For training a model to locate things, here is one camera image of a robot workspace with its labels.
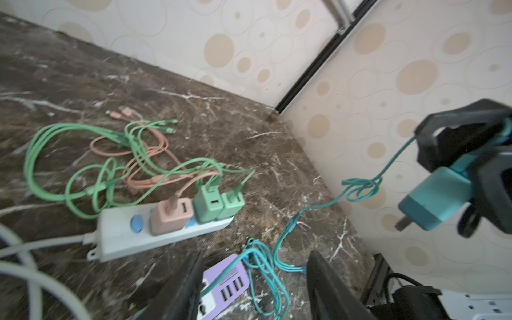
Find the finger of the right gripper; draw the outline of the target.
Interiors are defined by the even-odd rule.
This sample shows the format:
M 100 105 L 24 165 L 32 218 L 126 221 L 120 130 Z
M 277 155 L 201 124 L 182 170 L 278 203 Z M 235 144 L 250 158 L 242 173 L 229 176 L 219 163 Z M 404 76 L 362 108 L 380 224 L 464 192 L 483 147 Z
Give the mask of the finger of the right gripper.
M 473 195 L 461 216 L 457 232 L 470 238 L 481 218 L 500 231 L 511 234 L 511 146 L 492 147 L 483 152 L 467 170 Z
M 462 155 L 489 143 L 511 119 L 511 108 L 491 99 L 432 113 L 416 128 L 417 162 L 429 172 L 449 167 Z

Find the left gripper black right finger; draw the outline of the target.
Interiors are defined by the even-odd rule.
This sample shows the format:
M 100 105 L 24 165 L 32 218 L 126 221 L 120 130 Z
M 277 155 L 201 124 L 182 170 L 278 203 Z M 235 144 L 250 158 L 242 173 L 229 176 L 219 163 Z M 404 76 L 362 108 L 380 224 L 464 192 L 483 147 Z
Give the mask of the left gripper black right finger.
M 318 251 L 309 255 L 307 292 L 313 319 L 375 319 Z

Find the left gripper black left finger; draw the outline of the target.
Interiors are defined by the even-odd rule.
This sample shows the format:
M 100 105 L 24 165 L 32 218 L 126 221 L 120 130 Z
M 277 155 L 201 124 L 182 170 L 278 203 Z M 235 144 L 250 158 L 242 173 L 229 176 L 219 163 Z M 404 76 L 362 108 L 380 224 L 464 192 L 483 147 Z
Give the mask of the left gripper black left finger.
M 137 319 L 197 319 L 204 258 L 190 254 Z

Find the purple power strip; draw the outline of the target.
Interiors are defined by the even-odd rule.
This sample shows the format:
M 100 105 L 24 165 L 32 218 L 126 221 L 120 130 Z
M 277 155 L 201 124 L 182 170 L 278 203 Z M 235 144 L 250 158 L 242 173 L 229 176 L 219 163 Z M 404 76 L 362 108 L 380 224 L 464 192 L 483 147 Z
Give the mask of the purple power strip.
M 237 254 L 232 254 L 207 269 L 203 274 L 203 289 L 210 285 L 237 257 Z M 249 277 L 244 264 L 240 261 L 205 297 L 199 300 L 197 320 L 215 319 L 248 289 Z

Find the teal charger plug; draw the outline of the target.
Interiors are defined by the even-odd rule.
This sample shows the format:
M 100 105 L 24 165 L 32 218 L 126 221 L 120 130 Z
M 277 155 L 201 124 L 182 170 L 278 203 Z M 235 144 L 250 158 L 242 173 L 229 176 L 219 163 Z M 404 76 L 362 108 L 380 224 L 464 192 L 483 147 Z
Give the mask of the teal charger plug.
M 398 205 L 404 214 L 395 228 L 403 231 L 412 223 L 432 231 L 473 197 L 470 180 L 448 167 L 436 169 Z

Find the pink charger plug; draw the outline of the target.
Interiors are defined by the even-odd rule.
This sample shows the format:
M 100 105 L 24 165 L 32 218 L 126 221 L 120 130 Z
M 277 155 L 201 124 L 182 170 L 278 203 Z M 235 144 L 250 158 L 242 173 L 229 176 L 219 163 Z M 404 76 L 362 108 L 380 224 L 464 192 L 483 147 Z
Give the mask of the pink charger plug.
M 162 235 L 183 229 L 194 215 L 192 200 L 177 195 L 160 201 L 149 219 L 152 235 Z

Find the white blue power strip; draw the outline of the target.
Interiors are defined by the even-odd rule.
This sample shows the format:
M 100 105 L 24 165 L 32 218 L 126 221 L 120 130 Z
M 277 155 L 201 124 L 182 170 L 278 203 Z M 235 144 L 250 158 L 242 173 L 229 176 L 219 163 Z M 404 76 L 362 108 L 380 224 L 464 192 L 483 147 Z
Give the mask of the white blue power strip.
M 156 203 L 147 203 L 103 210 L 97 220 L 94 241 L 96 247 L 87 253 L 87 259 L 105 263 L 213 233 L 226 228 L 233 221 L 231 217 L 199 223 L 192 215 L 183 228 L 162 235 L 153 235 L 150 218 L 156 209 Z

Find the green charger plug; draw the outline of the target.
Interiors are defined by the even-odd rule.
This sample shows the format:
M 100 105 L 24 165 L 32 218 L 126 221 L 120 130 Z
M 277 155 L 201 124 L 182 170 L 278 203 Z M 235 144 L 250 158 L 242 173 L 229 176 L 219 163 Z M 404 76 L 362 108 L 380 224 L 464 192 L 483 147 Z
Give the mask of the green charger plug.
M 217 215 L 215 219 L 216 221 L 234 217 L 245 206 L 245 200 L 240 191 L 229 191 L 227 193 L 222 193 L 221 201 L 223 208 Z
M 201 186 L 193 198 L 195 219 L 204 224 L 214 221 L 223 209 L 223 202 L 218 187 Z

